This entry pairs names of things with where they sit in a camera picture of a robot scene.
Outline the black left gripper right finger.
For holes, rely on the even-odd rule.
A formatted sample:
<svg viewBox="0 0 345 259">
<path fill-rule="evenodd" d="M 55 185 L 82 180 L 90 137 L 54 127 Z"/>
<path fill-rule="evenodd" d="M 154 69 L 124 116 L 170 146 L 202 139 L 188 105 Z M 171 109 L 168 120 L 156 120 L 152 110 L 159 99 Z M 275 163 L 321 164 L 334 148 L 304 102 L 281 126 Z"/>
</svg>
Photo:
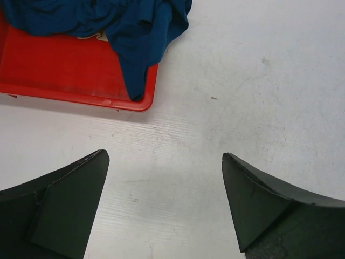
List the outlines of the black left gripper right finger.
<svg viewBox="0 0 345 259">
<path fill-rule="evenodd" d="M 344 258 L 344 201 L 301 189 L 231 153 L 227 199 L 245 258 Z"/>
</svg>

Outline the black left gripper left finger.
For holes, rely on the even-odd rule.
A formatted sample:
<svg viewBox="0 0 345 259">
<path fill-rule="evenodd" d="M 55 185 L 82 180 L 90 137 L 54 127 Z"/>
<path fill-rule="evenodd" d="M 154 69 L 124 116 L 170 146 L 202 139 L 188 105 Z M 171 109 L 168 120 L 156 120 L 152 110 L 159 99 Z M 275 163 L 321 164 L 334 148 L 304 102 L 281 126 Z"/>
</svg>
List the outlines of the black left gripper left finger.
<svg viewBox="0 0 345 259">
<path fill-rule="evenodd" d="M 1 258 L 83 258 L 109 167 L 106 150 L 1 191 Z"/>
</svg>

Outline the blue t-shirt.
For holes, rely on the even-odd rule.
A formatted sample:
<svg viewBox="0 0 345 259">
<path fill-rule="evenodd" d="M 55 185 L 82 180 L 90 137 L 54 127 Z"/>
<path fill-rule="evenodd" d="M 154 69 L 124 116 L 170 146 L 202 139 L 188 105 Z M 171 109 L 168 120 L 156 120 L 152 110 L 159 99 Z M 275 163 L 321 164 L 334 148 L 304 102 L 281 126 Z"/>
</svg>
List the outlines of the blue t-shirt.
<svg viewBox="0 0 345 259">
<path fill-rule="evenodd" d="M 104 32 L 132 101 L 143 99 L 149 67 L 188 28 L 191 6 L 191 1 L 1 1 L 6 20 L 34 36 Z"/>
</svg>

